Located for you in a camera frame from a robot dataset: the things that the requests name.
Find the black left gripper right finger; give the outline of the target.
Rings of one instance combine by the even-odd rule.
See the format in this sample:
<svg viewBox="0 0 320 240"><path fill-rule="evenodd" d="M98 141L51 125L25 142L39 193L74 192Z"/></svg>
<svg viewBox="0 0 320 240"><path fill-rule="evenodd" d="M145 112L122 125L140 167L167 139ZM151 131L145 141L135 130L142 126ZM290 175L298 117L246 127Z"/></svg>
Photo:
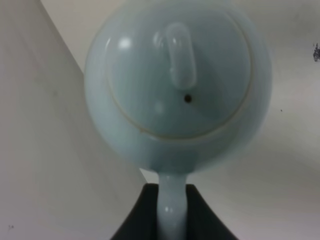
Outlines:
<svg viewBox="0 0 320 240"><path fill-rule="evenodd" d="M206 203L193 184L186 185L187 240L238 240Z"/></svg>

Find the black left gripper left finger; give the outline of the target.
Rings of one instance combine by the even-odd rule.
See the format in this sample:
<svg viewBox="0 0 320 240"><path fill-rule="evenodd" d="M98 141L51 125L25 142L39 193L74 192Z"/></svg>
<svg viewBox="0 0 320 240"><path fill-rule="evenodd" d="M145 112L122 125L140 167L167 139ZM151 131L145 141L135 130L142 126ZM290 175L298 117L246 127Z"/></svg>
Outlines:
<svg viewBox="0 0 320 240"><path fill-rule="evenodd" d="M159 186L147 183L129 215L113 235L113 240L156 240Z"/></svg>

